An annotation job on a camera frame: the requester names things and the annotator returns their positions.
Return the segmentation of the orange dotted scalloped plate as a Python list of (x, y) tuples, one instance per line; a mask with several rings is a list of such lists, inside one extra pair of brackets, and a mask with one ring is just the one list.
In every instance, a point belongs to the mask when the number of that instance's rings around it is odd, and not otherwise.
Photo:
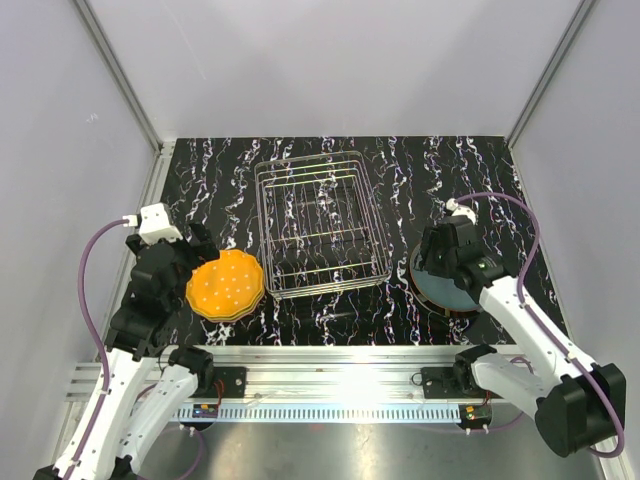
[(196, 314), (216, 297), (251, 301), (264, 294), (261, 265), (253, 255), (238, 249), (221, 250), (218, 260), (193, 271), (186, 287), (186, 300)]

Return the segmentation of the blue round plate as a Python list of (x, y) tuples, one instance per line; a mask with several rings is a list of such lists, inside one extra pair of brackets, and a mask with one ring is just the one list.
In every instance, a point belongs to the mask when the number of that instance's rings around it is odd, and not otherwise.
[(458, 289), (452, 279), (430, 275), (418, 269), (420, 248), (416, 246), (411, 252), (409, 277), (414, 295), (419, 302), (434, 312), (442, 314), (475, 314), (481, 308), (463, 290)]

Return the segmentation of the metal wire dish rack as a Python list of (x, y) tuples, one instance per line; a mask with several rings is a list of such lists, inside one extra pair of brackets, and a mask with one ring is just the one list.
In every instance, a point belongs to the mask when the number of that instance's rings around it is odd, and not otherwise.
[(343, 292), (390, 277), (385, 225), (359, 152), (264, 161), (254, 173), (261, 262), (273, 297)]

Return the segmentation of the dark brown round plate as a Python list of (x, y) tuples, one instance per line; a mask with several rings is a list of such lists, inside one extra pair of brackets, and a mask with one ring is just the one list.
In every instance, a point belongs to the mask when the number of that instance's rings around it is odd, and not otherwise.
[(482, 308), (474, 303), (452, 280), (436, 279), (435, 282), (413, 283), (412, 293), (417, 302), (426, 310), (445, 317), (472, 317)]

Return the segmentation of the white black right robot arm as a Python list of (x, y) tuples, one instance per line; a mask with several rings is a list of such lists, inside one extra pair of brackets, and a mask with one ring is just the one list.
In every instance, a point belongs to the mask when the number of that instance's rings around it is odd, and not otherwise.
[(489, 391), (508, 401), (560, 457), (623, 438), (622, 371), (599, 364), (557, 327), (502, 258), (488, 251), (472, 220), (447, 216), (426, 227), (411, 271), (422, 275), (416, 284), (431, 302), (453, 310), (469, 302), (497, 320), (532, 367), (514, 365), (489, 345), (472, 347), (454, 362), (458, 393)]

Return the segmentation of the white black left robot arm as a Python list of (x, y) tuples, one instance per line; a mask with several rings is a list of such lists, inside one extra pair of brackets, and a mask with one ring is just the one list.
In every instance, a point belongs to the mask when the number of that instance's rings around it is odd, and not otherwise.
[(63, 454), (37, 470), (35, 478), (136, 479), (178, 407), (213, 390), (212, 355), (178, 347), (148, 399), (137, 401), (169, 345), (168, 323), (186, 303), (194, 270), (220, 256), (206, 227), (189, 227), (190, 240), (173, 226), (127, 237), (135, 263), (107, 335), (98, 342), (101, 371), (94, 391)]

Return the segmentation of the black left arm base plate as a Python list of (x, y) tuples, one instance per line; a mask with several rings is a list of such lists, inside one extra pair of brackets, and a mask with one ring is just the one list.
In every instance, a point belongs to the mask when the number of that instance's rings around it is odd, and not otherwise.
[(248, 369), (243, 366), (217, 366), (213, 370), (212, 383), (206, 387), (198, 398), (216, 398), (217, 393), (223, 399), (242, 399), (245, 396)]

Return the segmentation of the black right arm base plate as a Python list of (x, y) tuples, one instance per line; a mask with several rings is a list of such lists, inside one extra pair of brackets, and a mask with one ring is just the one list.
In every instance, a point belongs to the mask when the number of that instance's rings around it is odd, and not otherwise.
[(501, 399), (482, 389), (469, 372), (455, 366), (422, 367), (411, 375), (410, 381), (422, 389), (425, 399)]

